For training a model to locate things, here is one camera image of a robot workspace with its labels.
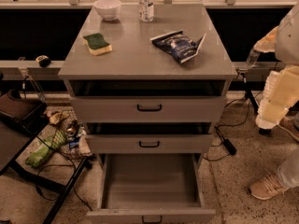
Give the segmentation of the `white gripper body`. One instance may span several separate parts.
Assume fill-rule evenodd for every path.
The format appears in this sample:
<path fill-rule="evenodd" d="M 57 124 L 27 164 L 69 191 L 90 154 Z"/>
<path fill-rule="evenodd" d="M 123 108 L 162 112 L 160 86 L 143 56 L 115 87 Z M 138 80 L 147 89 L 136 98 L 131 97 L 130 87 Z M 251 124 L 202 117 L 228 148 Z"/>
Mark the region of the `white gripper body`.
<path fill-rule="evenodd" d="M 299 101 L 299 66 L 287 65 L 280 72 L 271 71 L 263 89 L 256 124 L 272 129 Z"/>

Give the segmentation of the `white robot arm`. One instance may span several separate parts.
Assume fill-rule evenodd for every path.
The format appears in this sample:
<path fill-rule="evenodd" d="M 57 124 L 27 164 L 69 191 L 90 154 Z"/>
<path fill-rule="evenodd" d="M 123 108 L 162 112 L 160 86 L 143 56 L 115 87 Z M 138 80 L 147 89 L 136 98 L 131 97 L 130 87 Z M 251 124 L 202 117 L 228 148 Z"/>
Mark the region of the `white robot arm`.
<path fill-rule="evenodd" d="M 253 50 L 274 52 L 276 58 L 286 64 L 282 71 L 270 72 L 256 117 L 260 128 L 272 129 L 299 101 L 299 3 L 281 20 L 279 26 L 256 42 Z"/>

